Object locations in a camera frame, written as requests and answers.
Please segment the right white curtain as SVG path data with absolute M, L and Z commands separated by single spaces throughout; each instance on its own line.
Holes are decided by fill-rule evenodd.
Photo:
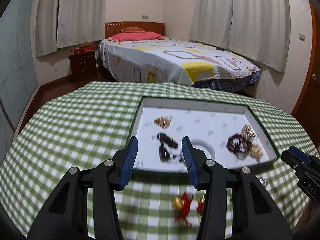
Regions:
M 189 38 L 285 72 L 289 0 L 195 0 Z

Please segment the green checkered tablecloth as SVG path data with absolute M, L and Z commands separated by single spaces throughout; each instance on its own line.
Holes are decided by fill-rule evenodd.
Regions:
M 248 105 L 277 150 L 296 146 L 319 155 L 299 122 L 265 101 L 173 83 L 92 82 L 42 106 L 1 163 L 1 204 L 19 233 L 28 234 L 41 206 L 70 167 L 95 167 L 124 147 L 144 96 Z M 200 223 L 195 209 L 189 213 L 192 227 L 174 221 L 171 201 L 185 191 L 195 199 L 202 197 L 191 185 L 131 180 L 115 194 L 124 238 L 195 239 Z

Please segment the gold ingot red knot charm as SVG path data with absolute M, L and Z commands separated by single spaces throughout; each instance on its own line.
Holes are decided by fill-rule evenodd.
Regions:
M 198 200 L 197 202 L 197 212 L 200 214 L 200 215 L 203 215 L 203 211 L 204 211 L 204 202 L 205 202 L 205 197 L 206 195 L 203 194 L 202 198 Z

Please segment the wall light switch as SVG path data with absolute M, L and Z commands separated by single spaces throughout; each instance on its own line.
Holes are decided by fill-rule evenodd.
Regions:
M 304 42 L 304 41 L 305 41 L 305 36 L 300 33 L 300 34 L 299 34 L 299 39 Z

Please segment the white jade bangle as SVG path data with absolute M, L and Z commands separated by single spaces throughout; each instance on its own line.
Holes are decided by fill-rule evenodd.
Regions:
M 200 139 L 193 139 L 191 140 L 191 143 L 194 148 L 202 150 L 208 159 L 215 160 L 215 150 L 211 144 Z

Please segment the dark wooden nightstand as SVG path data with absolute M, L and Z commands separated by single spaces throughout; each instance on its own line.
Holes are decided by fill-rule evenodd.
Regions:
M 98 77 L 95 51 L 70 55 L 68 58 L 74 82 Z

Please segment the white curtain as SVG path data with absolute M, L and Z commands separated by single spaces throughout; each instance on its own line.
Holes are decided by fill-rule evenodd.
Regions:
M 289 0 L 195 0 L 189 38 L 285 72 Z
M 106 0 L 39 0 L 35 53 L 43 57 L 104 38 Z

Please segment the brown wooden door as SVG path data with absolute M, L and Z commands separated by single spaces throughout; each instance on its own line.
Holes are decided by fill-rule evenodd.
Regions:
M 292 111 L 311 140 L 319 144 L 319 16 L 310 4 L 312 20 L 311 54 L 303 88 Z

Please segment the orange cushion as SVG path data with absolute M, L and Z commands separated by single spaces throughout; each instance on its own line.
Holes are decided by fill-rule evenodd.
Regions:
M 140 27 L 126 27 L 121 30 L 122 33 L 145 33 L 146 30 Z

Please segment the green jewelry tray box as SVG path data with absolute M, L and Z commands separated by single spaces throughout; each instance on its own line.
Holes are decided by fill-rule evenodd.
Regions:
M 253 141 L 240 134 L 245 124 L 256 133 Z M 129 136 L 138 139 L 133 167 L 140 172 L 186 173 L 185 136 L 211 144 L 214 161 L 226 168 L 261 166 L 280 156 L 253 109 L 234 103 L 144 96 Z

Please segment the silver rhinestone hair clip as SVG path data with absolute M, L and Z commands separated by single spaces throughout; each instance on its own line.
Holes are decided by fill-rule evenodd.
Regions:
M 260 177 L 260 178 L 259 178 L 259 181 L 260 181 L 261 184 L 264 186 L 264 188 L 267 188 L 268 182 L 267 182 L 267 180 L 266 180 L 265 178 Z

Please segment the bed with patterned sheet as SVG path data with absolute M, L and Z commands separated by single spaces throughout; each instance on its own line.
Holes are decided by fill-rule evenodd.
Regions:
M 260 68 L 240 55 L 190 41 L 102 40 L 97 61 L 118 82 L 165 83 L 236 92 L 260 79 Z

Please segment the frosted glass wardrobe door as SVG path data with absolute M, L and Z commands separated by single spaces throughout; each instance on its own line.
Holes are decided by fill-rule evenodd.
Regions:
M 1 16 L 1 161 L 39 83 L 30 40 L 33 0 L 11 0 Z

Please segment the gold charm red knot tassel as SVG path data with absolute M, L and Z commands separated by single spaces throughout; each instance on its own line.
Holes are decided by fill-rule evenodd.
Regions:
M 186 192 L 184 192 L 181 196 L 174 198 L 171 202 L 172 207 L 177 211 L 175 221 L 184 221 L 188 228 L 192 227 L 192 224 L 187 219 L 192 202 L 193 195 Z

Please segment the red items on nightstand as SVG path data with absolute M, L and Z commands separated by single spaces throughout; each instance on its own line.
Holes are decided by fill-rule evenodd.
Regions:
M 70 52 L 73 52 L 74 55 L 81 55 L 83 53 L 87 53 L 91 51 L 95 51 L 93 41 L 83 42 L 78 48 L 70 50 Z

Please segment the pearl gold brooch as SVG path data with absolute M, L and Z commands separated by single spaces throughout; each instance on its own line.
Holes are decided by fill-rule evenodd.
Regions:
M 240 133 L 246 139 L 253 141 L 256 138 L 256 133 L 251 126 L 245 124 Z

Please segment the left white curtain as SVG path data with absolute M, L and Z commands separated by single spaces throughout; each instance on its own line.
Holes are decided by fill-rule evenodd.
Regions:
M 104 38 L 106 0 L 39 0 L 35 53 L 43 57 Z

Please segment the pink pillow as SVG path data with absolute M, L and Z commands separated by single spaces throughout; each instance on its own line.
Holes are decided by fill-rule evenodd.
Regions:
M 161 34 L 151 31 L 146 31 L 144 33 L 118 33 L 107 39 L 112 42 L 165 40 Z

